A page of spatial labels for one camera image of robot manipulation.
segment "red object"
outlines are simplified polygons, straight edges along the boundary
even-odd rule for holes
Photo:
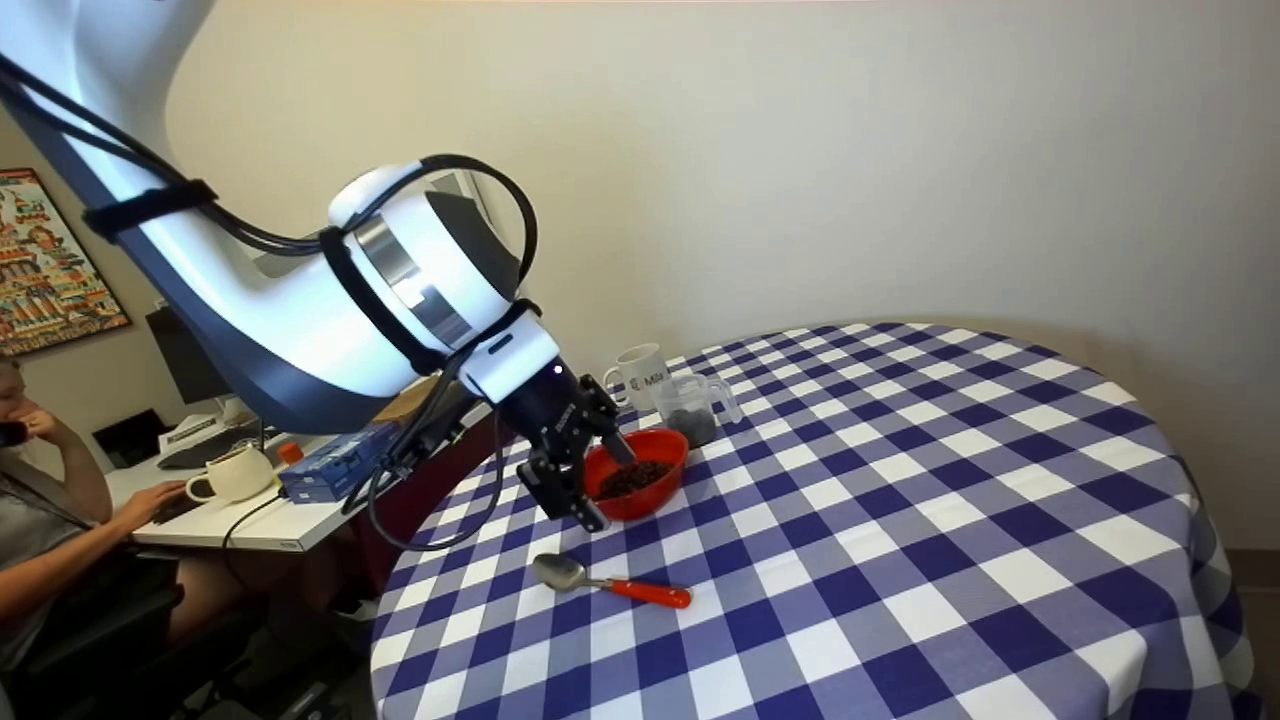
[[[667,589],[667,582],[610,578],[606,589],[636,602],[660,602],[660,608],[694,602],[687,589]]]
[[[666,506],[686,475],[687,462],[687,440],[679,432],[667,426],[650,426],[650,432],[633,432],[624,434],[636,462],[666,462],[666,475],[633,487],[624,497],[602,497],[606,480],[621,466],[610,446],[591,446],[583,461],[583,492],[591,497],[591,505],[613,517],[613,518],[641,518],[654,517],[656,506]]]

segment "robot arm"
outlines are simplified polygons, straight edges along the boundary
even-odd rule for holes
[[[251,411],[287,432],[364,426],[413,374],[444,371],[534,440],[521,480],[547,517],[597,526],[580,498],[591,434],[629,461],[618,408],[575,379],[515,286],[538,252],[523,192],[464,155],[375,169],[330,228],[281,241],[168,169],[166,87],[207,0],[22,0],[0,35],[0,100],[107,237],[195,330]],[[418,178],[471,169],[523,216],[515,261],[464,195]],[[265,273],[241,245],[287,256]]]

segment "blue and white checkered tablecloth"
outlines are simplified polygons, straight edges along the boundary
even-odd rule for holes
[[[744,424],[660,517],[589,536],[508,480],[477,538],[400,556],[372,647],[385,715],[1260,712],[1217,532],[1114,379],[934,324],[793,326],[676,371],[721,374]],[[467,525],[487,480],[420,538]],[[538,551],[686,582],[694,608],[558,595]]]

